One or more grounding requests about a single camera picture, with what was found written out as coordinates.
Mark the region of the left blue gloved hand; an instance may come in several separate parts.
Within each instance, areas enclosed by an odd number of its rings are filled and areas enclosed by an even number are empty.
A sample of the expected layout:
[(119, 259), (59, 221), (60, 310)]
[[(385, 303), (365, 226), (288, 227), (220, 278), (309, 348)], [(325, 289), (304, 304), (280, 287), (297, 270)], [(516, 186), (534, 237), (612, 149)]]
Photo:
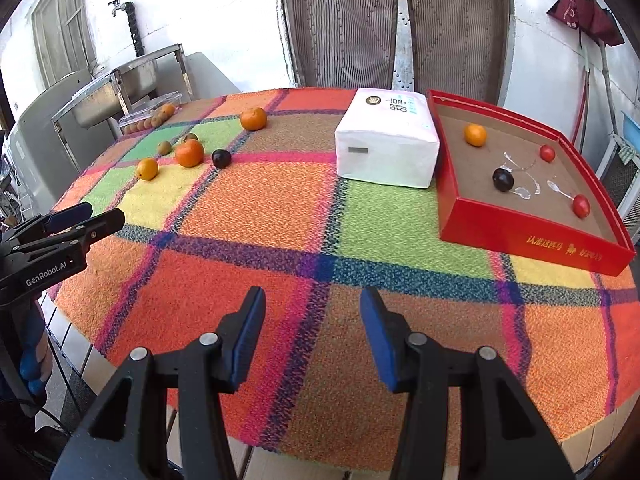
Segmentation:
[(52, 373), (52, 352), (40, 305), (33, 301), (21, 330), (23, 353), (18, 371), (32, 396), (42, 396)]

